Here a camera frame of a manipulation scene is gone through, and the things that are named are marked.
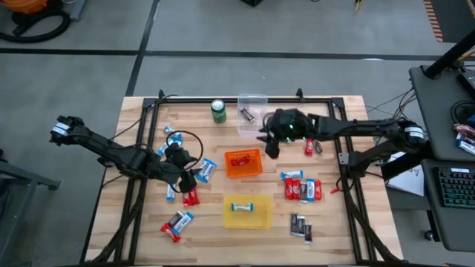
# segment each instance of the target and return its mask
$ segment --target yellow basket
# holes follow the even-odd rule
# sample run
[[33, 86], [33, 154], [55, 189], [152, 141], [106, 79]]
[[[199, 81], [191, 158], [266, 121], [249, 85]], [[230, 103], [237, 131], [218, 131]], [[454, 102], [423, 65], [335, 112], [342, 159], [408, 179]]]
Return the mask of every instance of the yellow basket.
[[[253, 203], [254, 211], [231, 211], [231, 204]], [[224, 197], [224, 228], [267, 229], [272, 226], [271, 199], [268, 196], [228, 195]]]

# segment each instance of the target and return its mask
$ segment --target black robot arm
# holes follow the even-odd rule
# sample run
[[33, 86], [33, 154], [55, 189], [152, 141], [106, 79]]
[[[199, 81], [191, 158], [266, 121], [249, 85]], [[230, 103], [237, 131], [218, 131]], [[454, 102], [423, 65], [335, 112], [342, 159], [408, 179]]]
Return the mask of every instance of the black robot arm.
[[178, 183], [181, 192], [189, 192], [196, 186], [194, 174], [199, 169], [184, 171], [190, 162], [197, 159], [189, 152], [173, 143], [165, 151], [166, 160], [160, 161], [160, 156], [145, 144], [121, 146], [107, 139], [84, 125], [78, 117], [59, 116], [58, 122], [51, 130], [50, 142], [57, 145], [81, 145], [98, 154], [99, 163], [107, 166], [112, 162], [121, 174], [127, 177], [147, 177], [159, 179], [170, 185]]
[[327, 116], [305, 115], [297, 109], [277, 109], [263, 118], [260, 132], [266, 136], [258, 139], [266, 143], [266, 153], [278, 158], [279, 142], [293, 142], [297, 139], [329, 141], [341, 136], [381, 136], [386, 140], [364, 152], [339, 154], [341, 163], [351, 171], [364, 177], [371, 162], [388, 159], [396, 152], [416, 153], [425, 143], [420, 126], [414, 122], [396, 119], [379, 119], [343, 122]]

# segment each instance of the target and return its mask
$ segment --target keyboard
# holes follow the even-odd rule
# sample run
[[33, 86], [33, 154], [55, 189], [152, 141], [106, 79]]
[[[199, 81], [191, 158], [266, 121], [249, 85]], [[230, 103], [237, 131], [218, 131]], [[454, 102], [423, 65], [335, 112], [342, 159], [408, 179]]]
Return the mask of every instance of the keyboard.
[[475, 208], [475, 171], [465, 168], [435, 168], [442, 206]]

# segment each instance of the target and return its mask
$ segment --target soda can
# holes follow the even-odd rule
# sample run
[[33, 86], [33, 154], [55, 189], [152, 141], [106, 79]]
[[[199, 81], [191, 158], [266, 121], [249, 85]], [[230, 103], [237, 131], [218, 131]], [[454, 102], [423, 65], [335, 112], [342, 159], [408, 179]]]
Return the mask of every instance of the soda can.
[[223, 123], [226, 121], [226, 106], [223, 100], [216, 99], [211, 103], [211, 112], [213, 114], [213, 120], [216, 123]]

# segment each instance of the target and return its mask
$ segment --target concrete floor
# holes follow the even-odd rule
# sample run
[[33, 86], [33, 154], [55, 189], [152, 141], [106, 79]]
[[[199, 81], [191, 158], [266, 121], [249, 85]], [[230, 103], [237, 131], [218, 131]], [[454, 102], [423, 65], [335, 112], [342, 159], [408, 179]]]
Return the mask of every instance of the concrete floor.
[[[83, 20], [57, 39], [2, 48], [138, 50], [154, 0], [89, 1]], [[414, 60], [262, 59], [146, 56], [135, 96], [159, 89], [181, 96], [265, 93], [363, 95], [377, 105], [410, 88], [408, 69], [430, 62], [452, 44], [433, 37], [422, 0], [266, 0], [255, 9], [238, 0], [162, 0], [151, 29], [150, 51], [231, 51], [402, 55]], [[0, 7], [0, 30], [11, 30]], [[41, 32], [55, 19], [42, 22]], [[135, 56], [0, 54], [0, 148], [14, 165], [62, 181], [58, 191], [37, 191], [12, 262], [34, 266], [78, 263], [101, 183], [96, 156], [48, 142], [58, 115], [82, 117], [111, 136]], [[381, 109], [394, 112], [397, 102]], [[406, 115], [423, 125], [414, 102]], [[379, 111], [370, 118], [385, 118]], [[423, 240], [423, 211], [393, 211], [404, 258], [412, 263], [473, 265], [475, 254], [446, 251]]]

